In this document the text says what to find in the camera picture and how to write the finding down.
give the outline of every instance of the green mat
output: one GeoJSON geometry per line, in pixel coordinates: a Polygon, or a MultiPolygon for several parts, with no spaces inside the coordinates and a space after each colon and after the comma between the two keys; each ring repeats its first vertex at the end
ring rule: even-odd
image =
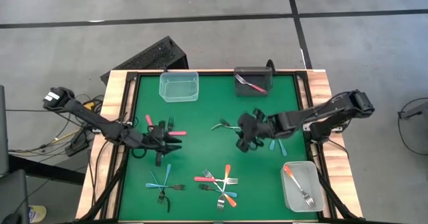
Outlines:
{"type": "Polygon", "coordinates": [[[237,97],[233,76],[199,76],[199,99],[195,102],[166,103],[158,94],[158,76],[143,76],[135,116],[136,127],[146,132],[145,115],[154,124],[175,119],[174,130],[186,130],[180,136],[183,148],[166,155],[162,167],[154,165],[155,152],[148,151],[142,159],[130,155],[120,207],[122,221],[228,221],[228,220],[316,220],[315,213],[294,213],[284,203],[280,170],[287,161],[307,160],[301,132],[282,140],[288,156],[283,157],[278,144],[269,150],[270,140],[256,151],[242,153],[236,146],[234,131],[210,128],[220,118],[236,125],[243,112],[261,109],[265,114],[298,110],[293,77],[275,76],[274,88],[266,97],[237,97]],[[149,171],[163,184],[167,165],[171,164],[169,185],[184,184],[185,191],[166,190],[171,200],[167,213],[166,201],[157,203],[159,190],[145,187],[154,183],[149,171]],[[219,179],[224,177],[225,165],[231,165],[230,178],[238,178],[238,185],[227,185],[226,191],[238,194],[236,208],[225,202],[224,212],[218,212],[219,193],[202,191],[195,176],[203,176],[205,168],[219,179]]]}

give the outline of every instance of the black box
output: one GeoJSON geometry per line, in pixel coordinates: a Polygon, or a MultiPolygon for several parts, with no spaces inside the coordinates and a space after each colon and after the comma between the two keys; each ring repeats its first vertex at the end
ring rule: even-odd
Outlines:
{"type": "MultiPolygon", "coordinates": [[[[146,48],[139,54],[116,66],[113,70],[188,70],[187,56],[169,37],[146,48]]],[[[107,85],[110,71],[101,75],[101,81],[107,85]]]]}

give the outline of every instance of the transparent plastic container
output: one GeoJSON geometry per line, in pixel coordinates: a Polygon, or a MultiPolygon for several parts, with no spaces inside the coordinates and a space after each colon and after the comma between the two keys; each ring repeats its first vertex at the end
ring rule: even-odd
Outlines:
{"type": "Polygon", "coordinates": [[[159,95],[166,102],[195,101],[199,97],[197,72],[167,72],[160,75],[159,95]]]}
{"type": "Polygon", "coordinates": [[[286,206],[294,212],[322,211],[324,200],[322,199],[321,185],[315,164],[311,161],[291,161],[286,162],[284,166],[281,168],[281,180],[286,206]],[[285,172],[285,165],[288,165],[302,189],[312,197],[315,202],[314,208],[310,208],[305,202],[299,188],[285,172]]]}

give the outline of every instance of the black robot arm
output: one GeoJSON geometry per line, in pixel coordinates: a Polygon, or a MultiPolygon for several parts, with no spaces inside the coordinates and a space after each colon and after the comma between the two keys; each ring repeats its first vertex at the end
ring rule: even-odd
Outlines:
{"type": "Polygon", "coordinates": [[[52,88],[43,100],[43,108],[59,113],[71,113],[82,119],[90,126],[98,128],[106,140],[113,144],[125,145],[128,148],[141,148],[145,151],[156,151],[156,165],[161,165],[162,156],[181,148],[179,145],[169,143],[181,143],[181,140],[172,137],[165,130],[165,121],[160,121],[157,126],[150,126],[146,134],[134,130],[131,125],[123,123],[123,120],[109,121],[104,117],[85,108],[74,98],[74,93],[63,87],[52,88]]]}
{"type": "Polygon", "coordinates": [[[323,122],[310,125],[313,140],[320,140],[330,135],[333,128],[352,118],[367,118],[372,115],[374,108],[364,92],[358,90],[343,92],[333,96],[329,101],[301,111],[280,112],[271,116],[255,109],[253,115],[245,113],[239,117],[239,140],[236,146],[247,152],[251,144],[263,146],[259,138],[288,138],[305,123],[327,118],[323,122]]]}

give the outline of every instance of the concrete floor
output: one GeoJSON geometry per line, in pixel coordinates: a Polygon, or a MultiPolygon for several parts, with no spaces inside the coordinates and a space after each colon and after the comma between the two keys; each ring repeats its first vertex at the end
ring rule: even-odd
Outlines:
{"type": "MultiPolygon", "coordinates": [[[[428,9],[428,0],[296,0],[300,13],[428,9]]],[[[288,0],[0,0],[0,24],[138,19],[244,13],[291,13],[288,0]]],[[[425,79],[427,15],[301,19],[313,68],[327,69],[334,93],[358,88],[376,107],[344,133],[362,212],[369,220],[424,223],[428,208],[428,158],[409,152],[397,133],[397,111],[428,96],[425,79]]],[[[52,86],[94,97],[99,76],[164,36],[187,53],[191,68],[259,66],[303,68],[292,19],[153,23],[96,27],[0,29],[0,83],[10,109],[41,109],[52,86]]],[[[65,120],[51,113],[8,112],[10,148],[49,142],[65,120]]],[[[421,118],[403,123],[409,146],[428,152],[421,118]]],[[[47,161],[78,168],[84,156],[47,161]]],[[[29,182],[29,189],[38,182],[29,182]]],[[[49,207],[44,223],[69,221],[80,188],[50,183],[31,203],[49,207]],[[58,207],[49,190],[61,188],[58,207]]]]}

